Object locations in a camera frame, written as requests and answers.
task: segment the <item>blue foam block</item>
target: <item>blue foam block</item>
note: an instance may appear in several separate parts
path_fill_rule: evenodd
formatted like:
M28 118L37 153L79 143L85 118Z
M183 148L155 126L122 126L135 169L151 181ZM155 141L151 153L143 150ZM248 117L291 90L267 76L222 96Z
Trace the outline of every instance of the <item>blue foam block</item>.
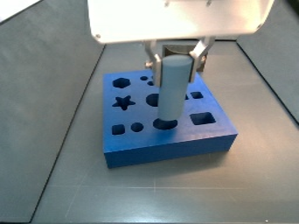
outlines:
M174 122L156 120L159 88L151 70L106 74L103 85L108 168L230 149L238 131L198 74Z

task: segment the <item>shape sorter hole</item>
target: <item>shape sorter hole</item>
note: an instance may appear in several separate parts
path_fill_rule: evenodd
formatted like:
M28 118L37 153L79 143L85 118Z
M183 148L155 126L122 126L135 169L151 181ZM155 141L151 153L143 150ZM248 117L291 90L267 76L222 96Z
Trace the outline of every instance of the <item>shape sorter hole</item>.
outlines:
M136 105L134 101L131 101L131 95L127 97L116 97L116 103L112 105L112 107L120 107L123 110L127 110L127 107L131 105Z
M112 126L112 135L123 135L126 134L126 125L124 124L118 124Z
M200 99L203 98L202 92L191 92L192 99Z
M131 85L130 79L119 78L112 82L115 88L126 88Z
M203 125L208 123L215 123L215 118L210 112L192 114L191 121L194 125Z
M178 121L174 120L174 121L163 121L162 119L155 119L154 120L154 127L159 130L171 130L176 127L178 125Z
M159 94L150 94L146 97L146 103L152 107L158 107L158 101L159 101Z
M131 125L131 130L132 130L134 132L140 132L143 129L144 129L144 125L143 125L140 122L135 122L135 123Z
M148 79L147 76L142 76L142 77L140 77L140 80L142 80L142 81L147 81L147 79Z

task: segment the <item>small round hole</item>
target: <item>small round hole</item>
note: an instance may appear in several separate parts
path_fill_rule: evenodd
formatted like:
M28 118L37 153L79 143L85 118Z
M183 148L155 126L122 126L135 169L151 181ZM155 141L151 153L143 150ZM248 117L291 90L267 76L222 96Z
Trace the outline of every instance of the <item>small round hole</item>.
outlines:
M140 80L142 80L142 81L147 81L147 79L148 79L147 76L142 76L142 77L140 77Z
M178 121L174 120L174 121L163 121L162 119L155 119L154 120L154 127L159 130L171 130L176 127L178 125Z
M144 129L144 125L140 123L140 122L135 122L132 125L131 125L131 130L134 132L139 132Z

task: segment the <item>circular hole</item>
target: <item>circular hole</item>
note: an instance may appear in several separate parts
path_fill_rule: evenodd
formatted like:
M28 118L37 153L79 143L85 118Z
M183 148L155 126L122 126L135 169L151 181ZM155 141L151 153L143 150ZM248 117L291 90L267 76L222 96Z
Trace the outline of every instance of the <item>circular hole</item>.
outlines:
M142 81L147 81L147 79L148 79L147 76L142 76L142 77L140 77L140 80L142 80Z
M152 107L158 107L158 101L159 101L159 94L150 94L146 97L146 103Z
M140 122L135 122L132 125L131 125L131 130L134 132L139 132L144 129L144 125L140 123Z
M154 120L154 127L159 130L171 130L176 127L178 125L178 121L174 120L174 121L163 121L162 119L155 119Z

